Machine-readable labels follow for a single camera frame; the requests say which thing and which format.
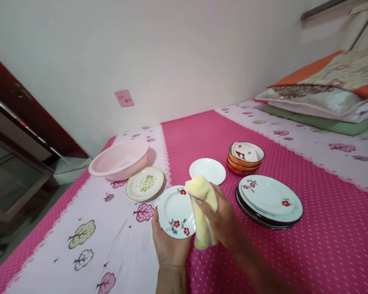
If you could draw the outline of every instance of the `yellow sponge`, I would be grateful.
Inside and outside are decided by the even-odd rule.
[[[211,230],[209,220],[201,211],[196,198],[206,201],[213,211],[217,211],[218,202],[213,187],[204,176],[196,176],[185,183],[189,192],[196,223],[195,247],[199,250],[207,249],[218,244],[218,239]]]

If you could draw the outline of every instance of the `person's left hand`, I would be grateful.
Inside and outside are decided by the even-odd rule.
[[[184,270],[191,237],[175,239],[169,236],[159,224],[158,209],[154,209],[151,225],[153,227],[153,240],[159,267],[174,271]]]

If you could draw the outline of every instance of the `note on wall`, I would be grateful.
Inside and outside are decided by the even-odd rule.
[[[121,107],[135,105],[129,90],[118,91],[114,94],[116,95],[116,98],[119,101]]]

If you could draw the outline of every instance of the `bed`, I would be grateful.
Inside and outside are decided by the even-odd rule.
[[[304,216],[285,231],[253,222],[234,201],[241,178],[227,169],[221,187],[245,234],[298,293],[368,292],[368,131],[357,137],[324,132],[261,106],[249,100],[145,126],[112,137],[104,149],[134,138],[148,141],[147,165],[166,174],[168,188],[190,179],[196,159],[226,166],[235,141],[261,146],[265,159],[255,174],[289,186]],[[125,184],[86,171],[2,264],[0,293],[155,293],[151,221],[137,216],[158,199],[132,202]],[[186,268],[191,293],[254,293],[221,245],[197,251],[192,244]]]

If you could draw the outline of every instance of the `orange bowl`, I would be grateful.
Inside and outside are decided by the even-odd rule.
[[[238,169],[235,169],[233,166],[231,166],[230,164],[229,164],[229,162],[227,162],[226,163],[226,165],[228,166],[228,169],[232,172],[232,173],[234,173],[234,174],[236,174],[236,175],[238,175],[238,176],[249,176],[249,175],[252,175],[252,172],[250,171],[239,171]]]
[[[255,167],[243,167],[241,165],[235,164],[233,161],[230,160],[229,157],[227,158],[227,160],[228,160],[229,165],[232,166],[232,168],[238,169],[239,171],[242,171],[242,172],[249,172],[249,171],[253,172],[254,170],[257,170],[260,167],[260,165],[257,165]]]
[[[242,167],[256,167],[256,166],[260,165],[262,163],[263,159],[265,158],[265,152],[263,151],[263,149],[260,148],[258,145],[255,145],[255,144],[252,144],[252,143],[249,143],[249,142],[240,142],[240,143],[252,147],[256,151],[259,160],[256,161],[256,162],[247,162],[247,161],[243,161],[243,160],[240,160],[240,159],[234,157],[234,155],[233,155],[233,144],[230,145],[230,147],[229,147],[229,154],[228,154],[229,159],[231,161],[233,161],[235,164],[237,164],[239,166],[242,166]]]

